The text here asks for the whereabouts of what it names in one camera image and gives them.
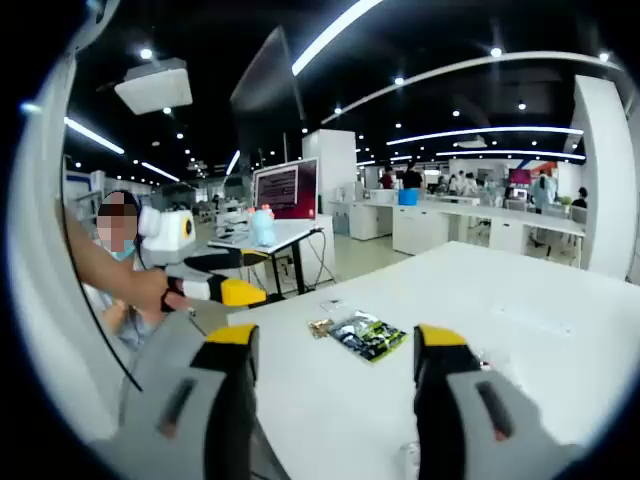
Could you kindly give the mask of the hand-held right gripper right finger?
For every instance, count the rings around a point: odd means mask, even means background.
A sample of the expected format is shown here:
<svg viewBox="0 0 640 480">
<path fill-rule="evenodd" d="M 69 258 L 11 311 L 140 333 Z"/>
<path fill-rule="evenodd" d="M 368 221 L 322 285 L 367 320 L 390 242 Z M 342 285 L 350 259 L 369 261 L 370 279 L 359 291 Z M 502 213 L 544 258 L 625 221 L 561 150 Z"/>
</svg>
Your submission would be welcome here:
<svg viewBox="0 0 640 480">
<path fill-rule="evenodd" d="M 414 329 L 415 479 L 554 479 L 582 454 L 543 427 L 539 408 L 454 331 Z"/>
</svg>

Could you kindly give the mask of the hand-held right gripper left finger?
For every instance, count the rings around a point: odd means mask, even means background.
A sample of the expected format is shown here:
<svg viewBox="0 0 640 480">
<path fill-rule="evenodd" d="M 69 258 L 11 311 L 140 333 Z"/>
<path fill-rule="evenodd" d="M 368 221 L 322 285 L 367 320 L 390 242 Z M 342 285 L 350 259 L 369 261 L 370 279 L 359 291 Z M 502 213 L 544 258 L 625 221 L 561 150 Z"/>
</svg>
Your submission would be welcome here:
<svg viewBox="0 0 640 480">
<path fill-rule="evenodd" d="M 259 328 L 208 335 L 167 320 L 136 359 L 116 434 L 93 447 L 119 479 L 248 479 L 257 423 Z"/>
</svg>

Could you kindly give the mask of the person's left hand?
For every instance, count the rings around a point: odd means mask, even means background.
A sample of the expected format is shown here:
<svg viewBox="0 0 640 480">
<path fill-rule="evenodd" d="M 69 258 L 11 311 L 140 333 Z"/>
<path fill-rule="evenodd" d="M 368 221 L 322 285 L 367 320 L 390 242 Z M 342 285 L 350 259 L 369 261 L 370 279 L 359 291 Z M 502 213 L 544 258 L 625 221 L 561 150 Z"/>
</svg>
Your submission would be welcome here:
<svg viewBox="0 0 640 480">
<path fill-rule="evenodd" d="M 131 273 L 131 292 L 128 302 L 147 314 L 162 312 L 163 306 L 185 310 L 190 304 L 183 295 L 169 289 L 168 276 L 163 270 L 152 269 Z"/>
</svg>

